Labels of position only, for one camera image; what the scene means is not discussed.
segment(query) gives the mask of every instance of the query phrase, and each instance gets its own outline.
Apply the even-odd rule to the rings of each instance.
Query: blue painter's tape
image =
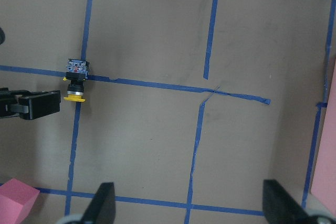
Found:
[[[52,71],[52,70],[44,70],[37,68],[22,68],[22,67],[11,67],[0,65],[1,71],[10,71],[17,73],[34,73],[34,74],[42,74],[44,76],[56,76],[56,77],[64,77],[64,72]]]
[[[187,208],[186,214],[184,218],[184,224],[189,224],[190,221],[190,213],[192,208],[192,201],[193,201],[193,179],[194,179],[194,172],[195,172],[195,164],[196,164],[196,155],[199,143],[201,141],[201,134],[202,134],[202,125],[203,125],[203,117],[204,117],[204,109],[205,103],[209,100],[211,95],[201,103],[198,110],[198,118],[197,118],[197,127],[196,127],[196,134],[195,134],[195,144],[194,144],[194,152],[193,158],[191,162],[191,170],[190,170],[190,178],[189,178],[189,186],[188,186],[188,196],[187,196]]]
[[[319,102],[318,104],[316,104],[316,107],[319,108],[326,108],[328,106],[327,102]]]
[[[216,13],[217,13],[217,3],[218,3],[218,0],[212,0],[210,24],[209,24],[209,32],[208,32],[208,41],[207,41],[207,44],[206,44],[204,72],[203,72],[203,78],[205,78],[205,79],[209,78],[210,56],[211,56],[211,50],[212,50],[212,41],[213,41],[213,38],[214,38],[214,29],[215,29]]]
[[[54,190],[54,189],[48,189],[48,188],[41,188],[41,187],[35,187],[37,190],[39,190],[43,194],[53,194],[53,195],[63,195],[68,196],[71,192],[64,191],[64,190]]]
[[[75,197],[81,197],[81,198],[90,198],[92,199],[95,194],[91,194],[91,193],[80,193],[80,192],[77,192],[77,191],[73,191],[71,192],[71,195],[72,196],[75,196]]]
[[[81,57],[80,57],[81,60],[86,60],[86,49],[88,47],[88,40],[89,40],[89,27],[90,27],[91,11],[92,11],[92,0],[87,0],[86,12],[85,12],[85,22],[84,22],[84,32],[83,32],[83,41],[82,41],[82,52],[81,52]]]
[[[314,131],[313,131],[313,136],[312,136],[311,146],[310,146],[308,167],[307,167],[307,173],[306,173],[306,181],[304,183],[305,187],[303,189],[303,196],[302,196],[302,202],[301,202],[301,206],[303,208],[305,208],[307,204],[308,191],[309,191],[310,180],[311,180],[312,171],[313,171],[315,151],[316,151],[317,137],[319,134],[320,119],[321,119],[321,107],[318,107],[318,110],[315,116],[315,124],[314,124]]]
[[[225,91],[219,91],[219,90],[213,90],[213,89],[207,89],[207,88],[181,86],[181,85],[158,83],[158,82],[137,81],[137,80],[129,80],[129,79],[111,80],[110,78],[104,77],[104,76],[88,76],[88,79],[95,80],[95,81],[112,82],[112,83],[127,84],[127,85],[142,86],[142,87],[151,87],[151,88],[158,88],[158,89],[171,89],[171,90],[196,92],[196,93],[214,92],[216,94],[228,95],[228,96],[236,97],[240,99],[254,100],[257,102],[264,103],[264,104],[271,103],[270,99],[258,97],[255,95],[228,93]]]
[[[324,89],[323,89],[323,102],[328,101],[328,65],[330,58],[330,49],[331,49],[331,39],[332,32],[334,28],[334,20],[335,20],[335,8],[336,8],[336,0],[331,0],[330,13],[329,13],[329,23],[328,23],[328,32],[327,32],[327,41],[326,43],[326,53],[325,53],[325,63],[324,63]]]
[[[79,129],[79,117],[80,117],[80,108],[81,103],[76,102],[76,110],[75,110],[75,118],[74,118],[74,127],[72,132],[72,142],[71,142],[71,154],[70,154],[70,165],[69,165],[69,173],[68,173],[68,186],[67,191],[72,192],[72,184],[73,184],[73,171],[75,166],[75,158],[76,158],[76,149],[77,149],[77,137],[78,137],[78,129]],[[71,195],[67,195],[66,203],[65,203],[65,215],[70,214],[70,205],[71,205]]]
[[[192,205],[192,209],[214,211],[214,212],[229,212],[231,214],[240,214],[240,215],[264,216],[264,213],[262,211],[246,210],[246,209],[238,209],[238,208]]]
[[[130,203],[138,203],[138,204],[146,204],[146,205],[163,206],[163,207],[186,208],[185,203],[154,200],[154,199],[139,199],[139,198],[116,196],[115,200],[120,201],[120,202],[130,202]]]
[[[1,71],[11,71],[11,72],[42,74],[42,75],[56,76],[56,77],[64,76],[63,72],[58,72],[58,71],[35,69],[35,68],[11,67],[11,66],[4,66],[4,65],[0,65],[0,70]],[[182,86],[182,85],[175,85],[175,84],[138,81],[138,80],[129,80],[129,79],[110,79],[109,77],[106,77],[106,76],[92,76],[92,75],[88,75],[88,80],[134,85],[134,86],[141,86],[141,87],[158,88],[158,89],[170,89],[170,90],[176,90],[176,91],[196,92],[196,93],[214,92],[220,95],[228,95],[228,96],[236,97],[240,99],[253,100],[253,101],[261,102],[264,104],[271,103],[271,100],[262,98],[259,96],[255,96],[255,95],[228,93],[225,91],[213,90],[213,89],[208,89],[208,88],[198,88],[198,87],[191,87],[191,86]]]

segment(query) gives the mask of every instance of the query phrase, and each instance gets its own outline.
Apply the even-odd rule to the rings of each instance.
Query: pink foam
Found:
[[[336,67],[334,70],[311,193],[336,215]]]
[[[19,224],[29,214],[39,190],[16,179],[0,186],[0,224]]]

